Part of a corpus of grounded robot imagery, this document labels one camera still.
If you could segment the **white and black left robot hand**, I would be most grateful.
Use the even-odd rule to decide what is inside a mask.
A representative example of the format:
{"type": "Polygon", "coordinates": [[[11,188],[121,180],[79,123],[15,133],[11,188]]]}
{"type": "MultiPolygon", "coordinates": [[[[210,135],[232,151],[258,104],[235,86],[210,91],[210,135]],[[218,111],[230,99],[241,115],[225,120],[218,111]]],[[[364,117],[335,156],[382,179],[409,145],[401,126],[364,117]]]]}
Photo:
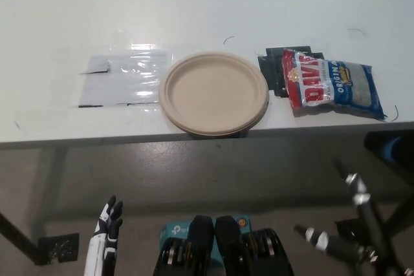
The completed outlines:
{"type": "Polygon", "coordinates": [[[89,241],[84,275],[114,275],[122,208],[115,196],[104,205],[89,241]]]}

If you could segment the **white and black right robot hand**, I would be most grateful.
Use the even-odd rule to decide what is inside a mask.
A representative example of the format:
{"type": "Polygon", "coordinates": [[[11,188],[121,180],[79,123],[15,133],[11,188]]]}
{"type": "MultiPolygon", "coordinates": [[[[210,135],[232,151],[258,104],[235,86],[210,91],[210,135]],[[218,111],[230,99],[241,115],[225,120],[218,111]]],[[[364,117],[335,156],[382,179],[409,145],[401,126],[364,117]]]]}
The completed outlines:
{"type": "Polygon", "coordinates": [[[391,237],[360,174],[339,160],[334,160],[333,166],[349,188],[358,218],[367,229],[369,246],[353,244],[339,236],[330,236],[325,231],[300,224],[294,226],[294,231],[316,250],[340,262],[355,267],[365,261],[370,262],[376,275],[413,275],[413,269],[403,267],[397,259],[391,237]]]}

